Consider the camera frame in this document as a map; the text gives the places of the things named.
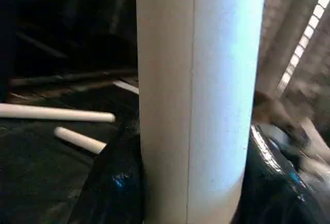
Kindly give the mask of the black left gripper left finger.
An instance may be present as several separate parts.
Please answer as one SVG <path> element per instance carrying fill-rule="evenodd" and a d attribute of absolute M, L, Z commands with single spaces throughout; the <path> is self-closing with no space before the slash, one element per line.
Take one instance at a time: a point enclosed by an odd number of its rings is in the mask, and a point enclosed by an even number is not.
<path fill-rule="evenodd" d="M 143 173 L 136 116 L 119 126 L 96 157 L 68 223 L 142 223 Z"/>

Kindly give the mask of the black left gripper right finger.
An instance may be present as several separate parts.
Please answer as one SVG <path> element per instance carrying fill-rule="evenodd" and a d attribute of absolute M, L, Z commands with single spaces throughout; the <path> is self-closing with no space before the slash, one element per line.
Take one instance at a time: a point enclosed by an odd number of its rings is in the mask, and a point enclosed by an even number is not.
<path fill-rule="evenodd" d="M 273 125 L 252 124 L 233 223 L 329 223 L 329 167 Z"/>

